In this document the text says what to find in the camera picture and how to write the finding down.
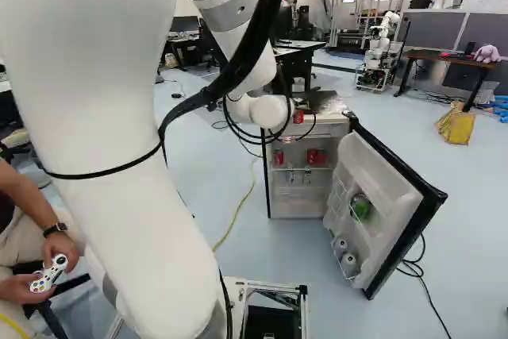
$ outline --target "red can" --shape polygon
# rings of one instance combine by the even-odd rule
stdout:
[[[284,164],[284,151],[275,150],[273,152],[273,161],[276,166],[282,166]]]
[[[318,150],[316,152],[316,160],[314,163],[318,166],[324,166],[326,164],[326,151]]]
[[[299,125],[303,123],[303,110],[296,110],[293,114],[293,123]]]
[[[307,164],[310,166],[316,164],[318,151],[315,148],[307,150]]]

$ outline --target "open fridge door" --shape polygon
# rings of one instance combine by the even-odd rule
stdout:
[[[344,277],[373,299],[448,196],[345,115],[323,224]]]

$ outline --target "yellow cable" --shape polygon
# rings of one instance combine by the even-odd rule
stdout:
[[[219,241],[217,241],[217,244],[213,246],[214,252],[219,249],[219,247],[224,243],[225,239],[228,238],[228,235],[231,233],[231,230],[233,229],[235,222],[237,221],[238,213],[241,210],[241,207],[244,205],[245,200],[247,200],[248,196],[252,193],[252,190],[254,189],[254,186],[256,185],[256,174],[254,173],[254,163],[258,160],[258,158],[254,158],[251,163],[251,187],[248,189],[248,192],[244,195],[244,197],[240,200],[240,202],[237,205],[237,210],[235,210],[235,214],[233,215],[233,219],[229,223],[228,230],[225,231],[224,236],[221,237]]]
[[[12,319],[6,317],[3,314],[0,314],[0,321],[5,322],[7,325],[11,326],[22,339],[30,339],[30,337],[26,334],[25,331]]]

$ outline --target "mini fridge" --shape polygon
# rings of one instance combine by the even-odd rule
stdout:
[[[322,219],[342,276],[373,299],[448,196],[351,111],[307,114],[279,140],[268,134],[268,217]]]

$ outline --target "desk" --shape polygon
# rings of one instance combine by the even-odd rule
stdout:
[[[177,39],[167,39],[166,45],[162,53],[161,62],[165,60],[167,53],[173,53],[175,55],[176,62],[179,65],[181,71],[187,71],[183,64],[182,57],[178,54],[179,49],[185,49],[188,47],[196,46],[199,42],[199,37],[180,37]]]
[[[315,51],[326,45],[324,41],[303,41],[303,40],[279,40],[275,42],[277,48],[296,48]]]
[[[11,91],[12,87],[10,86],[9,81],[0,81],[0,93],[4,93],[6,91]]]
[[[276,48],[274,49],[274,56],[275,59],[282,59],[283,57],[288,57],[290,55],[293,55],[295,53],[300,53],[299,49],[293,49],[293,48]]]
[[[304,91],[310,91],[310,81],[312,79],[312,61],[301,49],[293,48],[275,48],[274,56],[277,63],[282,64],[282,76],[286,83],[287,91],[292,95],[292,85],[294,77],[303,77]],[[271,83],[272,90],[276,94],[285,94],[284,85],[275,77]]]
[[[406,70],[404,71],[404,76],[402,77],[402,82],[400,84],[400,88],[398,91],[394,94],[394,97],[398,97],[399,95],[403,94],[407,90],[407,80],[410,76],[411,68],[413,67],[413,64],[416,60],[437,60],[437,61],[444,61],[446,63],[452,63],[452,64],[462,64],[462,65],[469,65],[472,67],[477,67],[479,69],[479,78],[478,82],[475,85],[475,88],[471,92],[471,95],[469,96],[469,99],[464,104],[463,112],[467,113],[471,107],[473,106],[473,102],[475,101],[476,95],[478,94],[479,88],[482,87],[482,83],[487,77],[489,70],[494,69],[496,66],[496,63],[479,63],[474,60],[465,60],[460,59],[456,57],[448,57],[448,56],[439,56],[440,52],[438,51],[431,51],[428,49],[411,49],[408,52],[406,52],[406,56],[409,59],[406,65]]]
[[[310,91],[312,80],[312,57],[314,51],[324,47],[326,43],[320,41],[288,40],[291,43],[275,43],[275,59],[283,62],[285,79],[303,77],[305,91]]]

